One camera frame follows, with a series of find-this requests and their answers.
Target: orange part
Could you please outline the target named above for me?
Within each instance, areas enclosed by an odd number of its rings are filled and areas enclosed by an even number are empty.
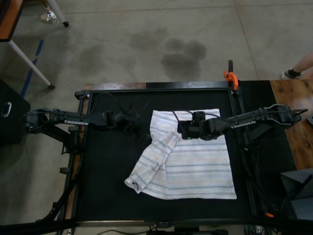
[[[227,74],[226,71],[223,71],[223,75],[224,75],[224,78],[226,79],[226,81],[234,83],[234,90],[235,91],[238,90],[239,84],[238,84],[237,76],[233,72],[229,72]]]
[[[265,215],[268,216],[268,217],[274,218],[274,215],[272,215],[271,213],[267,212],[267,213],[265,213]]]

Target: drawer handle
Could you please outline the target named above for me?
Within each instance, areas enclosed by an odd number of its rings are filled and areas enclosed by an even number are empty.
[[[7,102],[3,105],[2,109],[1,109],[1,114],[0,116],[2,118],[6,118],[9,116],[10,112],[11,112],[11,108],[12,108],[12,103],[11,102]]]

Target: striped towel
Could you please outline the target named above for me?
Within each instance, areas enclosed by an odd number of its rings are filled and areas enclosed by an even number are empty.
[[[218,109],[203,110],[220,115]],[[191,120],[186,111],[175,112],[179,120]],[[152,143],[143,151],[125,180],[137,193],[161,199],[236,199],[224,136],[217,140],[183,140],[172,112],[153,111]]]

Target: white metal stand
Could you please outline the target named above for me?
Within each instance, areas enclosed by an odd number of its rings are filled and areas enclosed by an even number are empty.
[[[39,69],[27,58],[27,56],[22,52],[22,50],[11,40],[8,42],[12,49],[31,67],[31,69],[49,86],[49,88],[54,89],[54,86],[46,79],[46,77],[39,71]]]
[[[49,5],[51,6],[51,8],[54,11],[54,14],[56,14],[58,20],[60,22],[62,22],[64,24],[65,27],[68,27],[68,22],[65,20],[58,4],[55,2],[55,0],[47,0],[47,2],[49,3]]]

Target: black tabletop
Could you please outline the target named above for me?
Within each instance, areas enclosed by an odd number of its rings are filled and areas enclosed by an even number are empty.
[[[267,107],[275,103],[269,81],[242,82],[242,96],[246,111]],[[211,88],[187,88],[183,83],[151,83],[141,91],[110,91],[122,106],[127,107],[138,95],[147,97],[148,106],[140,115],[140,134],[149,133],[153,110],[197,110],[220,109],[221,116],[226,118],[234,115],[239,106],[231,98],[226,82],[211,83]],[[100,91],[91,94],[90,106]],[[118,108],[111,97],[103,96],[98,100],[95,112]],[[236,200],[220,199],[179,199],[162,200],[144,193],[137,194],[124,184],[131,173],[142,151],[150,144],[149,141],[138,140],[135,136],[127,136],[116,131],[101,131],[88,128],[86,134],[85,155],[82,167],[82,178],[78,187],[75,219],[79,221],[98,220],[144,220],[149,222],[182,221],[202,219],[246,219],[252,217],[246,178],[240,160],[238,140],[235,132],[225,135],[230,157],[233,181],[237,194]],[[281,157],[273,164],[273,157],[268,148],[283,153],[284,163],[274,167]],[[279,172],[295,169],[291,164],[292,154],[284,131],[275,131],[271,138],[264,138],[261,146],[262,164],[266,176],[272,171],[274,185],[279,184]]]

